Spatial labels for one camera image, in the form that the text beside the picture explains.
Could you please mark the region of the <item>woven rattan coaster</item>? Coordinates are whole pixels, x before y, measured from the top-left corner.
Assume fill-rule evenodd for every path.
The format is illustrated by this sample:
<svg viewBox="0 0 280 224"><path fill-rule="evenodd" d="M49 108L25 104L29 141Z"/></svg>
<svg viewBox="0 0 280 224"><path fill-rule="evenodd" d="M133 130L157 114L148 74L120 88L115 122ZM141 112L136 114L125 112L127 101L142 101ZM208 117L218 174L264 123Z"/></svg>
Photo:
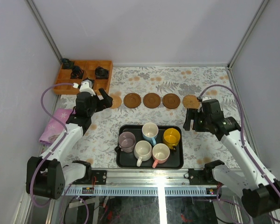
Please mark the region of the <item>woven rattan coaster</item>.
<svg viewBox="0 0 280 224"><path fill-rule="evenodd" d="M117 96L114 94L111 94L110 96L112 97L111 109L116 109L116 108L120 107L122 104L122 99L120 98L120 96Z"/></svg>
<svg viewBox="0 0 280 224"><path fill-rule="evenodd" d="M201 103L195 95L186 95L182 100L182 104L187 109L198 109Z"/></svg>

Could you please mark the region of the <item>yellow mug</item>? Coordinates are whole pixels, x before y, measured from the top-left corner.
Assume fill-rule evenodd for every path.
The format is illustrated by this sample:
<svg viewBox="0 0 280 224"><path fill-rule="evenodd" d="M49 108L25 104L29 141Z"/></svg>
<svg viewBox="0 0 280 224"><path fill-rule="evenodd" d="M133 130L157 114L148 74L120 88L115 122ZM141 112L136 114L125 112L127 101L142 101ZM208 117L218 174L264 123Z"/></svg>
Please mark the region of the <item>yellow mug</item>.
<svg viewBox="0 0 280 224"><path fill-rule="evenodd" d="M165 130L163 134L163 144L165 144L169 149L176 150L177 146L180 142L181 134L180 132L175 128L168 128Z"/></svg>

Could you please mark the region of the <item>blue mug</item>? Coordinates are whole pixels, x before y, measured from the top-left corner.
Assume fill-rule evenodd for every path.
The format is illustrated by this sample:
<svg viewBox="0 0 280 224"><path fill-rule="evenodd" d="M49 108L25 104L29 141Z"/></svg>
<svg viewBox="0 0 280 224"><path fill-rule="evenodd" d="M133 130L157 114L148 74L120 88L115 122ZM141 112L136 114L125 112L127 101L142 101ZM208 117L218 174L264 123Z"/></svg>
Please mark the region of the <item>blue mug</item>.
<svg viewBox="0 0 280 224"><path fill-rule="evenodd" d="M152 122L148 122L142 127L142 136L144 140L148 141L152 146L156 145L156 138L158 136L158 132L158 126Z"/></svg>

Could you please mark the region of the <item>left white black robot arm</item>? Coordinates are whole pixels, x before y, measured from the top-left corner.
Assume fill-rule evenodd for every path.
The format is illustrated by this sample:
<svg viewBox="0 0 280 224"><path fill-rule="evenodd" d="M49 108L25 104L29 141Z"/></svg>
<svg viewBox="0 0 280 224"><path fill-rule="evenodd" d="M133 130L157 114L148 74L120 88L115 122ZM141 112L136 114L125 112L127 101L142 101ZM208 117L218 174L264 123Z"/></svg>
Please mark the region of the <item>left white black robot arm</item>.
<svg viewBox="0 0 280 224"><path fill-rule="evenodd" d="M62 133L44 153L28 160L26 192L31 198L42 196L58 199L65 186L70 183L78 181L88 184L92 181L93 173L89 162L75 160L69 165L64 165L63 162L89 129L94 113L112 106L112 97L103 88L100 88L99 92L102 99L88 91L79 92L76 105L63 124Z"/></svg>

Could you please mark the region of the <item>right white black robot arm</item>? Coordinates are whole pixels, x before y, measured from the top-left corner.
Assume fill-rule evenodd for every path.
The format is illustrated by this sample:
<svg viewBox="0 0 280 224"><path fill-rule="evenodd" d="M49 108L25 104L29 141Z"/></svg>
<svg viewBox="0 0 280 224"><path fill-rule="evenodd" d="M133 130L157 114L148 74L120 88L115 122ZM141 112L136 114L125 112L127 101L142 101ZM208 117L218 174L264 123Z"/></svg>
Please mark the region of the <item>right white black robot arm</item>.
<svg viewBox="0 0 280 224"><path fill-rule="evenodd" d="M206 163L202 177L208 184L218 182L232 190L251 217L280 209L280 180L256 156L238 122L224 116L218 100L193 97L183 128L215 135L243 172L239 176L221 160Z"/></svg>

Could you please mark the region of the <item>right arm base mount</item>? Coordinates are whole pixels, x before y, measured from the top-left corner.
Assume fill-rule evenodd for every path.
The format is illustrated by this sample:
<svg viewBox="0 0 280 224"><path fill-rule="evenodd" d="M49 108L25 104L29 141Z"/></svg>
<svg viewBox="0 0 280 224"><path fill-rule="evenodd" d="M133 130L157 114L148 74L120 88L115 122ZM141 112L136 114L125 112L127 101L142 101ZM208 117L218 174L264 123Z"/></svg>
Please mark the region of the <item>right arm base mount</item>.
<svg viewBox="0 0 280 224"><path fill-rule="evenodd" d="M212 161L206 163L203 169L189 168L190 185L217 185L218 181L214 179L212 170L219 165L224 165L224 162L221 160Z"/></svg>

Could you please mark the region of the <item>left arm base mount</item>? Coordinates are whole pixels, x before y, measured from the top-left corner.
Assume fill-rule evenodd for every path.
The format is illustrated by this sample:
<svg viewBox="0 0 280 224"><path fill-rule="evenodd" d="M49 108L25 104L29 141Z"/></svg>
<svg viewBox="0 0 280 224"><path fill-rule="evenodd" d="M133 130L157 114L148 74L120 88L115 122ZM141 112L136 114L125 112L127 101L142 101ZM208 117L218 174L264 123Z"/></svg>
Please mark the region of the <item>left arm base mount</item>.
<svg viewBox="0 0 280 224"><path fill-rule="evenodd" d="M70 165L63 167L65 184L90 184L105 185L106 170L93 170L91 164L86 161L73 161Z"/></svg>

